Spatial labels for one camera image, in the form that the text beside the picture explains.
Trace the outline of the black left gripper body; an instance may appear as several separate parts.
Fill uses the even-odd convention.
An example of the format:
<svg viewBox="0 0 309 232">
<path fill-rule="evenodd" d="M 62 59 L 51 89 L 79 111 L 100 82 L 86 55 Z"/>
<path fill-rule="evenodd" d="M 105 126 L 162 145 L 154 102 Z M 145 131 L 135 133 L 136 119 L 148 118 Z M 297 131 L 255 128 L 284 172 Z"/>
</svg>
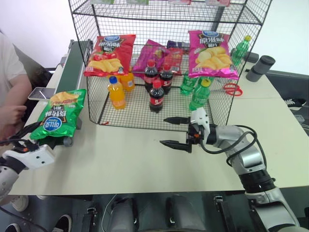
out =
<svg viewBox="0 0 309 232">
<path fill-rule="evenodd" d="M 39 145 L 30 140 L 15 139 L 14 151 L 16 152 L 32 152 L 39 149 Z"/>
</svg>

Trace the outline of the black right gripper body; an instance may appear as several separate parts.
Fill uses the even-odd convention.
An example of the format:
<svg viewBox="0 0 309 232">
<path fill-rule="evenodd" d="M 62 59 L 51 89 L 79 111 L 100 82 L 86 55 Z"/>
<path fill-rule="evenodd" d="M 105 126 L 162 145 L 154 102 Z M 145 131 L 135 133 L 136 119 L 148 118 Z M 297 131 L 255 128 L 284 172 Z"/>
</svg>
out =
<svg viewBox="0 0 309 232">
<path fill-rule="evenodd" d="M 203 125 L 189 122 L 188 131 L 186 133 L 186 143 L 188 145 L 198 145 L 205 138 L 205 128 Z"/>
</svg>

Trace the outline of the person hand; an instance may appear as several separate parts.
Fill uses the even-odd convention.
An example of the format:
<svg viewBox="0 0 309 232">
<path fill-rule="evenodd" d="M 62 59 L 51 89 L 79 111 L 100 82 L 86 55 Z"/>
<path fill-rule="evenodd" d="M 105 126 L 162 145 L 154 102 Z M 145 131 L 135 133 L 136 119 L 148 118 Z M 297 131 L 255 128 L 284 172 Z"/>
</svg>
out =
<svg viewBox="0 0 309 232">
<path fill-rule="evenodd" d="M 6 124 L 16 124 L 23 117 L 27 107 L 24 105 L 6 106 Z"/>
</svg>

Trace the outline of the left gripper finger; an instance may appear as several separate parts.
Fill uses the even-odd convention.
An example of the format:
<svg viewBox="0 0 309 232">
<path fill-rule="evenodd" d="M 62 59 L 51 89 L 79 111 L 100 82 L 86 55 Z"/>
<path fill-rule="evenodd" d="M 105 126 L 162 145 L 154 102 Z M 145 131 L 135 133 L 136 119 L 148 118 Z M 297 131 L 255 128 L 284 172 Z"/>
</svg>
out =
<svg viewBox="0 0 309 232">
<path fill-rule="evenodd" d="M 63 145 L 63 138 L 48 138 L 45 141 L 45 144 L 49 145 L 51 149 L 54 149 L 56 146 Z"/>
<path fill-rule="evenodd" d="M 25 126 L 23 129 L 21 129 L 17 134 L 16 137 L 17 138 L 23 138 L 26 134 L 28 133 L 32 133 L 35 129 L 37 129 L 41 124 L 41 121 L 39 122 L 35 122 L 32 124 L 29 124 L 27 126 Z"/>
</svg>

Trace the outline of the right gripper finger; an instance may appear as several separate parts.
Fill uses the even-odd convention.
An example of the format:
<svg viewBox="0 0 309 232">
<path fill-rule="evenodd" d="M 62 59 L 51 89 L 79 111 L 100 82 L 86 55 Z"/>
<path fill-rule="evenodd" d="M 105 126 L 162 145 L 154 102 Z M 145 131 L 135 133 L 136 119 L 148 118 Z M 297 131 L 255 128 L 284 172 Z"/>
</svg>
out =
<svg viewBox="0 0 309 232">
<path fill-rule="evenodd" d="M 175 150 L 186 151 L 187 153 L 192 152 L 191 144 L 184 144 L 174 140 L 160 140 L 160 143 Z"/>
<path fill-rule="evenodd" d="M 180 117 L 180 116 L 168 117 L 165 118 L 163 121 L 174 125 L 180 125 L 180 124 L 189 125 L 191 123 L 190 117 Z"/>
</svg>

